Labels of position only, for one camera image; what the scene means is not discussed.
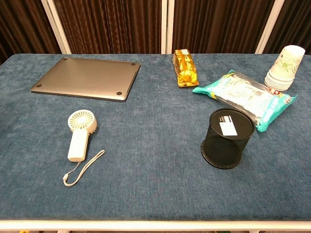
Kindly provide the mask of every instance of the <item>fan handle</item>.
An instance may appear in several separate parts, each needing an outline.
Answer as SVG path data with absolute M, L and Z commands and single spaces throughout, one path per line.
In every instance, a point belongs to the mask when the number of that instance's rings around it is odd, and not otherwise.
M 72 162 L 83 161 L 86 158 L 86 147 L 88 131 L 85 129 L 74 130 L 72 132 L 71 143 L 68 152 L 68 159 Z

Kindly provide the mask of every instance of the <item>curtain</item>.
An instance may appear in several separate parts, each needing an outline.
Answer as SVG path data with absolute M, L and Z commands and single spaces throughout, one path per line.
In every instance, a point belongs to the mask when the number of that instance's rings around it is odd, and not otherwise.
M 54 0 L 72 53 L 161 53 L 161 0 Z
M 254 53 L 272 0 L 176 0 L 173 51 Z
M 286 0 L 263 53 L 280 53 L 287 45 L 298 45 L 311 54 L 311 1 Z
M 61 53 L 40 0 L 0 0 L 0 64 L 15 53 Z

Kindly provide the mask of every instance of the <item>gold wrapper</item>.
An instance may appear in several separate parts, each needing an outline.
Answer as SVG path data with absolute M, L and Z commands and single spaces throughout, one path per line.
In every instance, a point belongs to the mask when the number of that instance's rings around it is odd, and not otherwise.
M 196 68 L 189 50 L 175 50 L 173 64 L 179 87 L 197 86 L 199 84 Z

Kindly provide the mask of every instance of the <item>laptop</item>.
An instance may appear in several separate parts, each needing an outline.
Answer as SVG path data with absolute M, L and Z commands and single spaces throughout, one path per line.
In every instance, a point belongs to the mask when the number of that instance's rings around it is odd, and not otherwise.
M 140 64 L 62 58 L 30 89 L 42 94 L 125 101 Z

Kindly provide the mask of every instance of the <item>stack of paper cups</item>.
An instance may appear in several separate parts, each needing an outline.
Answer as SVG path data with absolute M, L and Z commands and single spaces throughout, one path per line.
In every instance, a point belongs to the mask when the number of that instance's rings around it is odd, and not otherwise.
M 295 74 L 305 50 L 296 45 L 286 46 L 271 67 L 264 83 L 275 90 L 287 90 L 295 79 Z

